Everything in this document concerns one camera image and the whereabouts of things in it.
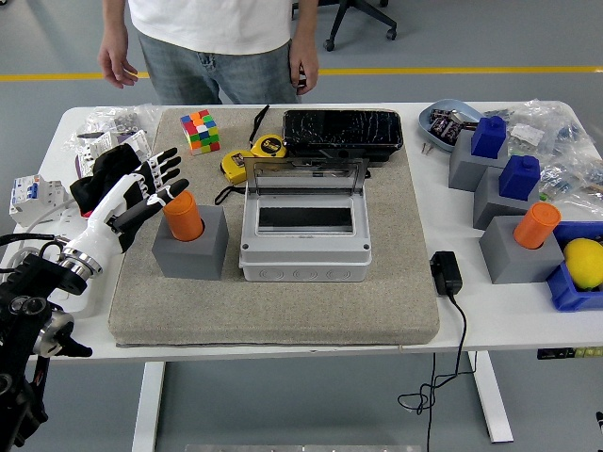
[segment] orange container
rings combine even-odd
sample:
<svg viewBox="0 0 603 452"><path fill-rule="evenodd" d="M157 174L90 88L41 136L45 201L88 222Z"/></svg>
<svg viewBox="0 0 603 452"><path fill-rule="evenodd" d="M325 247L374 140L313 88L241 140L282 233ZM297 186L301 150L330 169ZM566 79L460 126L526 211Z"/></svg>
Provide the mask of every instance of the orange container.
<svg viewBox="0 0 603 452"><path fill-rule="evenodd" d="M528 250L536 250L562 220L562 213L553 204L535 202L513 231L515 241Z"/></svg>
<svg viewBox="0 0 603 452"><path fill-rule="evenodd" d="M190 242L204 233L204 224L199 216L195 198L188 190L176 196L163 208L173 237L181 242Z"/></svg>

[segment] yellow floor line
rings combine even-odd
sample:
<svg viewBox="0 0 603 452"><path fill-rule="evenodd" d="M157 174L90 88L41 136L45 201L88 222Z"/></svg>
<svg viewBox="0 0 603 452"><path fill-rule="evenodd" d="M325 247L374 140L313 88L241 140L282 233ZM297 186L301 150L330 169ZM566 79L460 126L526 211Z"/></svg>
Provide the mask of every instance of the yellow floor line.
<svg viewBox="0 0 603 452"><path fill-rule="evenodd" d="M603 73L603 66L485 66L474 68L344 68L320 70L320 75L440 75L452 73Z"/></svg>
<svg viewBox="0 0 603 452"><path fill-rule="evenodd" d="M603 73L603 66L484 66L442 68L341 68L321 69L320 75L442 75L474 73ZM100 73L22 73L0 75L0 82L51 82L68 80L100 80ZM149 73L139 73L149 78Z"/></svg>

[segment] yellow tape measure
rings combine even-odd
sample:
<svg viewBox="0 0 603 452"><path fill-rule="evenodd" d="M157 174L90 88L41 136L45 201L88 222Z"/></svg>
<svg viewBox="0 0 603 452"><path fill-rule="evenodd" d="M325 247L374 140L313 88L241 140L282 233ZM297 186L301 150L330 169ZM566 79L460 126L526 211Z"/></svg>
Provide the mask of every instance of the yellow tape measure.
<svg viewBox="0 0 603 452"><path fill-rule="evenodd" d="M285 157L286 148L278 135L264 135L253 144L250 151L232 151L222 158L220 169L233 186L245 182L245 157Z"/></svg>
<svg viewBox="0 0 603 452"><path fill-rule="evenodd" d="M285 157L286 148L278 135L264 135L255 141L252 154L256 157Z"/></svg>
<svg viewBox="0 0 603 452"><path fill-rule="evenodd" d="M243 158L253 157L251 151L232 151L222 158L220 169L224 173L224 177L228 179L233 186L245 182L247 173L245 172L245 162Z"/></svg>

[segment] yellow lemon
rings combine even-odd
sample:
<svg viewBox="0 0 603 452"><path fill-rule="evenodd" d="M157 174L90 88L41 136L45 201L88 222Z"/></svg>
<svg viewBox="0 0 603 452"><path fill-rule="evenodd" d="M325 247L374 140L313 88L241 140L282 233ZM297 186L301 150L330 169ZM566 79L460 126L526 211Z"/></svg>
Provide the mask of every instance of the yellow lemon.
<svg viewBox="0 0 603 452"><path fill-rule="evenodd" d="M576 238L567 244L563 255L576 287L589 290L603 283L603 245Z"/></svg>

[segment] table leg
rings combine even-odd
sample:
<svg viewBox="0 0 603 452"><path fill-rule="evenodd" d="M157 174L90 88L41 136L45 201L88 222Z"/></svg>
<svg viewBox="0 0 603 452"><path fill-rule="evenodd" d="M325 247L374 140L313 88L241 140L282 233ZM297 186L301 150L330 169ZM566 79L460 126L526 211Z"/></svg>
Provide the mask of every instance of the table leg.
<svg viewBox="0 0 603 452"><path fill-rule="evenodd" d="M474 366L476 353L478 354L477 370ZM490 433L490 441L492 443L510 443L513 441L513 434L511 433L505 406L502 403L490 354L487 351L469 351L468 355L471 367L475 371L473 376L478 387L483 415L486 418L486 425Z"/></svg>
<svg viewBox="0 0 603 452"><path fill-rule="evenodd" d="M153 452L155 450L165 368L166 364L163 362L146 363L144 365L132 452Z"/></svg>

